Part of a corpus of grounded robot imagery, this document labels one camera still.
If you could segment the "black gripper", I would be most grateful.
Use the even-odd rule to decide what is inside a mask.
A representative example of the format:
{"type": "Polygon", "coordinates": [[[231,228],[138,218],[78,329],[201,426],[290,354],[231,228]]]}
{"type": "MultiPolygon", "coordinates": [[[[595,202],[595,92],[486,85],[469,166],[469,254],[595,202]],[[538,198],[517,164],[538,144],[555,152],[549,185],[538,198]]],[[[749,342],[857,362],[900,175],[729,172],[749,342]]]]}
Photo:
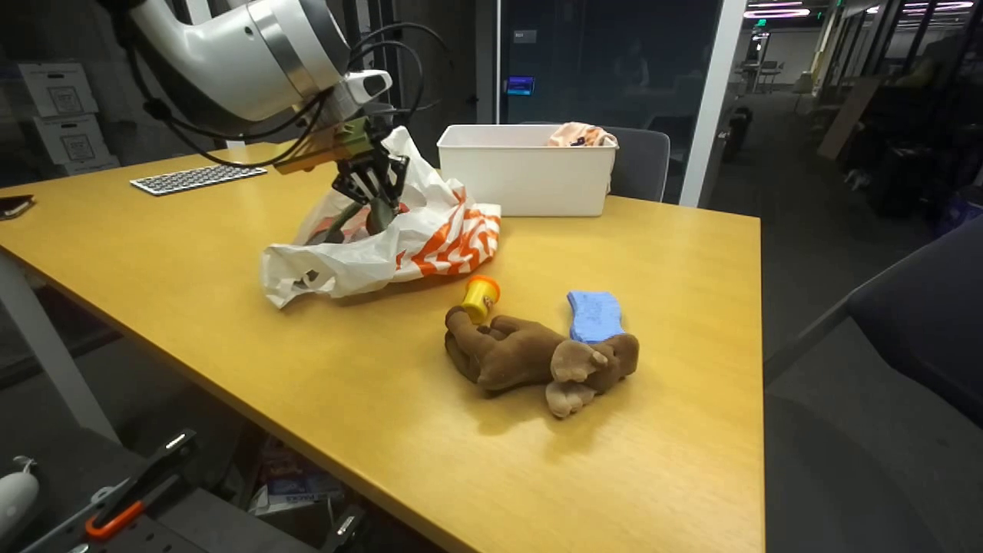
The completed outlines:
{"type": "Polygon", "coordinates": [[[369,229],[380,233],[398,208],[398,192],[406,187],[409,158],[389,152],[385,138],[393,132],[389,123],[369,121],[363,126],[366,151],[343,158],[337,164],[337,175],[333,187],[343,192],[349,202],[341,208],[337,220],[358,214],[366,202],[372,202],[369,229]]]}

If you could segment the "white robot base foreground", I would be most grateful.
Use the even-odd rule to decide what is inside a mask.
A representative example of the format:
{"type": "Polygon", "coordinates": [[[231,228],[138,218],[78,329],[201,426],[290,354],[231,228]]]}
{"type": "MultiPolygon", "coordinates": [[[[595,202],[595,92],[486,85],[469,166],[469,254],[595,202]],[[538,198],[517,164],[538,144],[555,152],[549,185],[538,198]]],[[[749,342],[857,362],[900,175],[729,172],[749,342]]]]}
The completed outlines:
{"type": "Polygon", "coordinates": [[[41,507],[37,462],[17,455],[13,466],[0,476],[0,545],[10,545],[25,531],[41,507]]]}

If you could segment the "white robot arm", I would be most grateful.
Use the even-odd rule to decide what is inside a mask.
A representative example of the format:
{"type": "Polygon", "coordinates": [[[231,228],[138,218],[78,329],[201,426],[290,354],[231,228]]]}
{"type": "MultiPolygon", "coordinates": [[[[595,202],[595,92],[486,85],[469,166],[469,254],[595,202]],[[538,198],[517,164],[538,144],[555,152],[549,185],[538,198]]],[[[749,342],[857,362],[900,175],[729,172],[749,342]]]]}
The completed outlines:
{"type": "Polygon", "coordinates": [[[94,0],[113,21],[144,112],[182,142],[264,138],[298,123],[293,144],[269,158],[276,172],[335,164],[333,187],[349,200],[322,233],[366,218],[380,233],[398,208],[406,160],[385,146],[396,106],[393,76],[363,69],[369,41],[347,43],[322,0],[94,0]]]}

